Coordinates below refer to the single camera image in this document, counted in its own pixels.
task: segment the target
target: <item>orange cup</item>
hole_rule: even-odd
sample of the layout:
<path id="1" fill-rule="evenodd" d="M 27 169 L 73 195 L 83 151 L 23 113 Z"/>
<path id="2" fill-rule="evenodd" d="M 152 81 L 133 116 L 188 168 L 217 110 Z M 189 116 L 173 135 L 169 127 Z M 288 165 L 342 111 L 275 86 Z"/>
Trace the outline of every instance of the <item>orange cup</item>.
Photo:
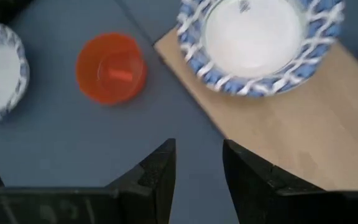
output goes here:
<path id="1" fill-rule="evenodd" d="M 77 59 L 76 77 L 85 95 L 113 105 L 133 98 L 143 89 L 146 70 L 135 40 L 112 33 L 85 44 Z"/>

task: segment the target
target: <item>black object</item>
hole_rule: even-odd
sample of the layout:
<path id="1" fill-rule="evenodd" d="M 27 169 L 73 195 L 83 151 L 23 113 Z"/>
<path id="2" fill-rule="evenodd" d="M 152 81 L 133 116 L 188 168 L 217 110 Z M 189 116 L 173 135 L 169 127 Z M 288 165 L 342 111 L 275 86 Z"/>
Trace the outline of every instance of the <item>black object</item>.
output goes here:
<path id="1" fill-rule="evenodd" d="M 358 192 L 326 192 L 230 140 L 223 164 L 241 224 L 358 224 Z"/>
<path id="2" fill-rule="evenodd" d="M 0 223 L 167 224 L 175 176 L 175 140 L 169 139 L 105 188 L 0 187 Z"/>
<path id="3" fill-rule="evenodd" d="M 0 22 L 10 22 L 32 0 L 0 0 Z"/>

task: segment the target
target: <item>gray-blue tabletop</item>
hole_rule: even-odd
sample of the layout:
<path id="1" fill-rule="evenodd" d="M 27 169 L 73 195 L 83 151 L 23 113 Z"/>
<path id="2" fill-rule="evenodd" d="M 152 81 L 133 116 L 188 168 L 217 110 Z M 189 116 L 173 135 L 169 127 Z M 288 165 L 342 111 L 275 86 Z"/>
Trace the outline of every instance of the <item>gray-blue tabletop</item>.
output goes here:
<path id="1" fill-rule="evenodd" d="M 153 42 L 175 25 L 179 0 L 35 0 L 12 24 L 31 66 L 28 92 L 0 124 L 0 175 L 8 186 L 104 186 L 167 138 L 177 139 L 171 223 L 236 223 L 222 164 L 222 135 Z M 358 0 L 341 40 L 357 56 Z M 132 101 L 100 106 L 75 80 L 87 40 L 123 32 L 140 45 L 147 85 Z"/>

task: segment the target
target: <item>wooden board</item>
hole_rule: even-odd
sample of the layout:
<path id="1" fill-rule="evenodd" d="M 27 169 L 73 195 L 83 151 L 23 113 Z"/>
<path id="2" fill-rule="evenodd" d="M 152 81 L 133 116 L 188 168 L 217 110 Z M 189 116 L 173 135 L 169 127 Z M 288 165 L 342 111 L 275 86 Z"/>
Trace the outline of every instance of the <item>wooden board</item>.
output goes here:
<path id="1" fill-rule="evenodd" d="M 258 99 L 207 89 L 183 60 L 175 29 L 155 48 L 225 137 L 326 190 L 358 190 L 358 62 L 343 46 L 304 85 Z"/>

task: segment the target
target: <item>orange container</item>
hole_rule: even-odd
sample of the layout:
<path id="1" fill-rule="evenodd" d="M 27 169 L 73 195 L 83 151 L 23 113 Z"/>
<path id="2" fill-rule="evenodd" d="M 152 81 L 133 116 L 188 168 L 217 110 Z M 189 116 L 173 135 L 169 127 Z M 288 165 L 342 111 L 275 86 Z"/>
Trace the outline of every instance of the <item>orange container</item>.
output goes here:
<path id="1" fill-rule="evenodd" d="M 85 95 L 113 105 L 133 98 L 143 89 L 146 70 L 135 40 L 112 33 L 85 44 L 77 59 L 76 77 Z"/>

